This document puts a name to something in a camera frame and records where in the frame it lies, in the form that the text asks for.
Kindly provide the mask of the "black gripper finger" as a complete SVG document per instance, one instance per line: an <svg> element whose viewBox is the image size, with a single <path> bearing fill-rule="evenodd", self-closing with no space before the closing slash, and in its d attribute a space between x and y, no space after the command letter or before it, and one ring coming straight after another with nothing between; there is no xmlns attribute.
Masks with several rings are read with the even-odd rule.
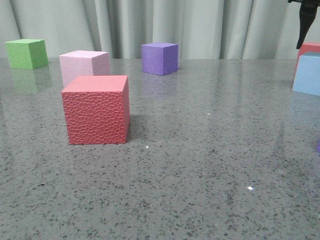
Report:
<svg viewBox="0 0 320 240"><path fill-rule="evenodd" d="M300 49L305 41L306 35L313 24L320 0L288 0L288 3L300 3L299 9L299 38L296 49Z"/></svg>

